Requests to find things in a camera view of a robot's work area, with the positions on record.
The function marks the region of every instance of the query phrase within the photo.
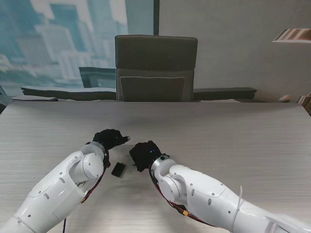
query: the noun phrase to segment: wooden table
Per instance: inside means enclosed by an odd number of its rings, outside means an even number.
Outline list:
[[[67,233],[227,232],[178,214],[136,171],[128,152],[147,140],[236,193],[242,185],[253,204],[311,219],[311,118],[297,104],[14,102],[0,115],[0,225],[58,163],[111,128],[131,141],[110,151],[112,167]],[[116,162],[127,164],[121,179]]]

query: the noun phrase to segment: glass window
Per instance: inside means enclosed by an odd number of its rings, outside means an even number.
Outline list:
[[[84,87],[79,68],[115,69],[114,37],[153,34],[153,12],[153,0],[3,0],[0,85]],[[115,88],[111,75],[98,82]]]

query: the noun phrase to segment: black cable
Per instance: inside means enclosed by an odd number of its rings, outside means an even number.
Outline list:
[[[67,219],[67,218],[64,219],[63,233],[65,233],[65,230],[66,230],[66,219]]]

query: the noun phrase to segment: building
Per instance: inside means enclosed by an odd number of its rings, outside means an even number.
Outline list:
[[[74,51],[75,46],[67,28],[54,24],[37,25],[36,31],[42,36],[46,49],[53,61],[61,51]]]
[[[85,51],[78,26],[79,16],[76,6],[71,4],[51,4],[51,9],[55,17],[55,23],[69,29],[76,49]]]
[[[59,64],[46,65],[46,66],[40,66],[40,67],[34,67],[34,66],[27,65],[27,66],[21,66],[21,68],[22,70],[27,71],[29,74],[31,74],[34,77],[48,76],[55,80],[62,78],[62,73],[61,73]]]
[[[0,0],[0,53],[5,54],[9,60],[16,57],[23,57],[16,36],[21,35],[16,26],[10,10],[4,0]]]
[[[49,53],[40,35],[25,35],[17,38],[26,63],[33,66],[44,66],[52,63]]]
[[[81,80],[79,67],[106,68],[107,61],[93,58],[90,53],[79,51],[63,51],[58,63],[65,80]]]
[[[0,5],[6,9],[19,35],[35,32],[35,25],[40,23],[40,19],[30,0],[0,0]]]
[[[95,34],[101,39],[114,39],[118,26],[111,14],[110,1],[87,0],[87,4]]]
[[[0,54],[0,71],[7,71],[12,68],[9,59],[4,55]]]
[[[78,22],[78,27],[80,31],[80,35],[83,40],[84,47],[87,52],[95,52],[94,48],[94,37],[90,33],[86,23]]]

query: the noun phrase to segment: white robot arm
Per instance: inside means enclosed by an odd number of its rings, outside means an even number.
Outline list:
[[[104,138],[100,135],[102,139],[93,140],[69,155],[33,187],[0,233],[46,233],[83,203],[110,166],[108,149],[129,140],[119,131],[103,132]]]
[[[243,200],[242,193],[236,195],[220,181],[178,165],[160,154],[152,141],[137,144],[130,154],[138,171],[149,169],[153,183],[167,202],[194,220],[232,233],[311,232],[310,225],[265,211]]]

